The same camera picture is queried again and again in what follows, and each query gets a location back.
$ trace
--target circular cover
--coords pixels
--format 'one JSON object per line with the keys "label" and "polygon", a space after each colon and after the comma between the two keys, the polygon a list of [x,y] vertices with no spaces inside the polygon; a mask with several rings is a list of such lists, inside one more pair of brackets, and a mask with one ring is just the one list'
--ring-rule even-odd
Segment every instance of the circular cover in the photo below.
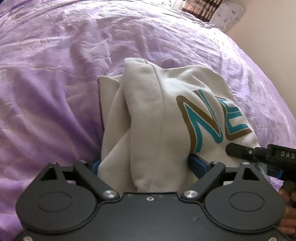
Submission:
{"label": "circular cover", "polygon": [[275,190],[260,190],[254,181],[233,184],[212,190],[205,199],[205,208],[218,225],[244,233],[263,231],[280,222],[285,206]]}
{"label": "circular cover", "polygon": [[87,189],[56,181],[22,195],[16,211],[24,226],[42,233],[61,233],[76,228],[94,212],[96,199]]}

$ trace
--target curtain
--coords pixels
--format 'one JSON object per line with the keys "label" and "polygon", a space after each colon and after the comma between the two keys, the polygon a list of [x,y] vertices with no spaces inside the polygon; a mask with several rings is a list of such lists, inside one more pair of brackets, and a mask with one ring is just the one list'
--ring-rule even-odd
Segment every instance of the curtain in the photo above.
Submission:
{"label": "curtain", "polygon": [[172,5],[172,8],[181,10],[183,4],[184,4],[183,0],[175,0],[174,4]]}
{"label": "curtain", "polygon": [[187,0],[182,11],[191,13],[204,22],[209,22],[213,13],[224,0]]}

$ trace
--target metal bolt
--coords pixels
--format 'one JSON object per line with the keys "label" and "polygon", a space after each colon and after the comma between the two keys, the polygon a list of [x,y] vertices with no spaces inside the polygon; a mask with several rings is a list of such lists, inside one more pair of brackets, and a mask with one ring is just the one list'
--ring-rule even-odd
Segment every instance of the metal bolt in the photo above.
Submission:
{"label": "metal bolt", "polygon": [[116,197],[116,195],[117,195],[117,192],[114,190],[107,190],[107,191],[103,192],[103,196],[106,198],[114,198],[114,197]]}
{"label": "metal bolt", "polygon": [[33,241],[33,239],[30,236],[25,236],[23,241]]}
{"label": "metal bolt", "polygon": [[188,190],[184,192],[184,196],[187,198],[195,198],[198,196],[198,193],[196,191],[193,190]]}
{"label": "metal bolt", "polygon": [[147,199],[147,201],[154,201],[154,197],[151,197],[151,196],[146,199]]}

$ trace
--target wrinkled fabric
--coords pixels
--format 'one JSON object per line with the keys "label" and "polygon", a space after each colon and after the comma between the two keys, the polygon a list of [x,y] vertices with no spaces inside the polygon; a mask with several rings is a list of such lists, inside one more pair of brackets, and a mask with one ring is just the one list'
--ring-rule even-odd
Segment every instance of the wrinkled fabric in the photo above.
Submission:
{"label": "wrinkled fabric", "polygon": [[268,176],[267,180],[269,181],[269,183],[271,183],[271,185],[277,191],[280,190],[280,188],[282,187],[282,185],[284,183],[282,180],[279,180],[279,179],[276,179],[275,177],[270,177],[270,176]]}
{"label": "wrinkled fabric", "polygon": [[17,198],[49,162],[100,156],[100,75],[127,57],[222,75],[259,143],[294,148],[296,121],[271,81],[228,36],[142,1],[4,0],[0,4],[0,239],[22,230]]}

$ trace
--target finger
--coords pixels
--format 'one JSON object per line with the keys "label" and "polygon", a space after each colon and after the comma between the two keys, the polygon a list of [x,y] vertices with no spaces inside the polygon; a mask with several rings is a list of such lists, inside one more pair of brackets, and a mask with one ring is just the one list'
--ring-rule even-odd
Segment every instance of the finger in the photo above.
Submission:
{"label": "finger", "polygon": [[295,219],[285,219],[283,218],[279,223],[279,227],[284,228],[296,228],[296,220]]}
{"label": "finger", "polygon": [[283,232],[284,234],[287,234],[287,235],[293,235],[295,233],[295,229],[294,228],[279,227],[279,230],[281,232]]}
{"label": "finger", "polygon": [[292,199],[293,202],[296,202],[296,192],[292,193],[291,199]]}
{"label": "finger", "polygon": [[284,218],[287,219],[296,219],[296,208],[286,207]]}
{"label": "finger", "polygon": [[287,193],[285,189],[283,189],[283,187],[280,188],[279,194],[282,196],[285,203],[288,203],[290,201],[290,195]]}

